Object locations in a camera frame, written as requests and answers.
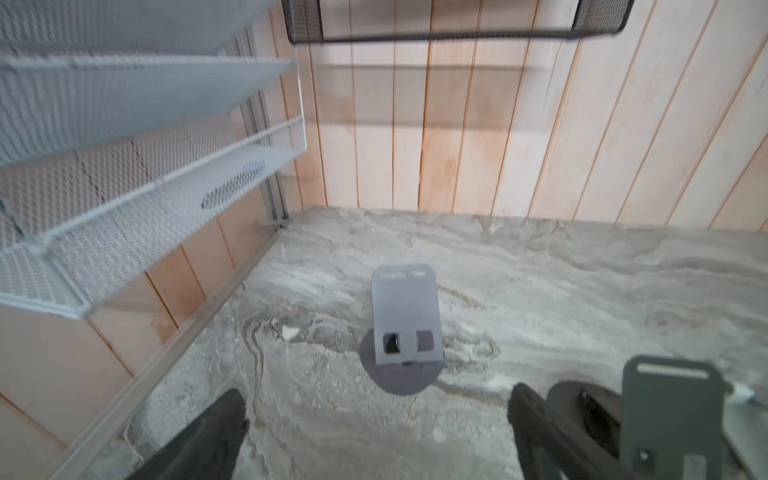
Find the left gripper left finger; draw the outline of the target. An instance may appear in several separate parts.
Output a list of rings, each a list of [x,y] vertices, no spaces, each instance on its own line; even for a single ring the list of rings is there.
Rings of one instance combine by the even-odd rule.
[[[243,396],[230,389],[128,479],[230,479],[249,426]]]

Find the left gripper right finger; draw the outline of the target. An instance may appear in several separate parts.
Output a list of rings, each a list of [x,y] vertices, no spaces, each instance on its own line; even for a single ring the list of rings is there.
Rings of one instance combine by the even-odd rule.
[[[513,387],[507,418],[525,479],[631,479],[586,432],[525,383]]]

